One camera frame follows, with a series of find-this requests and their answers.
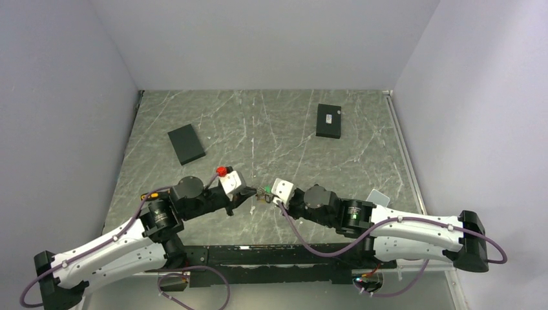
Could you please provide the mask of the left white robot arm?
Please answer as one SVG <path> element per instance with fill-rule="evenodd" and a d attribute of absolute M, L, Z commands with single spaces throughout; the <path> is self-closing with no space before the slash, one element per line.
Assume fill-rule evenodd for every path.
<path fill-rule="evenodd" d="M 232 216 L 257 193 L 237 171 L 213 179 L 214 187 L 188 176 L 143 194 L 135 213 L 112 231 L 63 253 L 35 255 L 37 277 L 19 303 L 27 309 L 71 309 L 96 289 L 136 273 L 183 272 L 195 257 L 178 235 L 184 223 L 218 210 Z"/>

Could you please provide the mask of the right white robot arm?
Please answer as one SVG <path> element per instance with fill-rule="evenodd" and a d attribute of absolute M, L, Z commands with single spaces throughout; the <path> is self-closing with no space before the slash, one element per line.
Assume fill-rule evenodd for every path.
<path fill-rule="evenodd" d="M 427 216 L 378 203 L 340 198 L 324 187 L 275 190 L 272 202 L 283 215 L 305 219 L 353 239 L 349 248 L 364 268 L 392 260 L 438 260 L 459 270 L 489 270 L 485 228 L 473 211 Z"/>

